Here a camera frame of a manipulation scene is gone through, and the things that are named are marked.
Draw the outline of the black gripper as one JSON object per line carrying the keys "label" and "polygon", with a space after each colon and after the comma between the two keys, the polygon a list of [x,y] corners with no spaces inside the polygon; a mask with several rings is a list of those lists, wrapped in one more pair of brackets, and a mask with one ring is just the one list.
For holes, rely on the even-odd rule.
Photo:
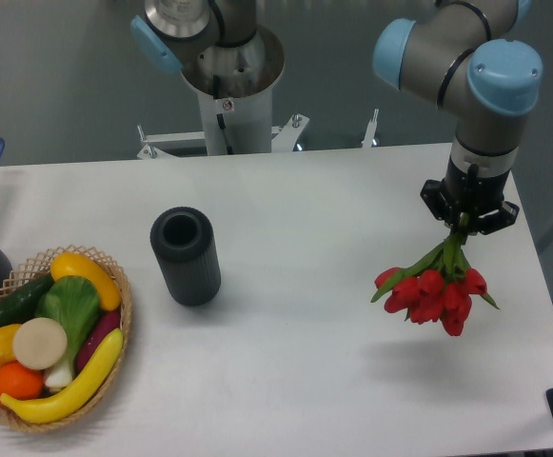
{"label": "black gripper", "polygon": [[[519,214],[519,206],[504,201],[504,186],[509,171],[494,177],[477,175],[472,187],[471,203],[481,214],[472,214],[467,227],[469,235],[489,235],[513,226]],[[466,171],[459,169],[449,159],[444,181],[426,180],[420,196],[432,216],[451,231],[457,229],[456,201],[463,198]]]}

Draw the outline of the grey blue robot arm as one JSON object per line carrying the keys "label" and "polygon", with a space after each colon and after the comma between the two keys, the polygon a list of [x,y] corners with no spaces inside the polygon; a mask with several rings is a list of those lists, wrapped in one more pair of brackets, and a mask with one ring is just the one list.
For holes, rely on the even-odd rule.
{"label": "grey blue robot arm", "polygon": [[[452,231],[489,234],[513,225],[504,185],[540,91],[540,55],[511,30],[526,1],[440,1],[428,22],[397,19],[372,53],[375,74],[456,116],[444,179],[421,196]],[[278,38],[252,1],[147,1],[131,34],[159,70],[196,92],[211,155],[273,152],[272,90],[284,67]]]}

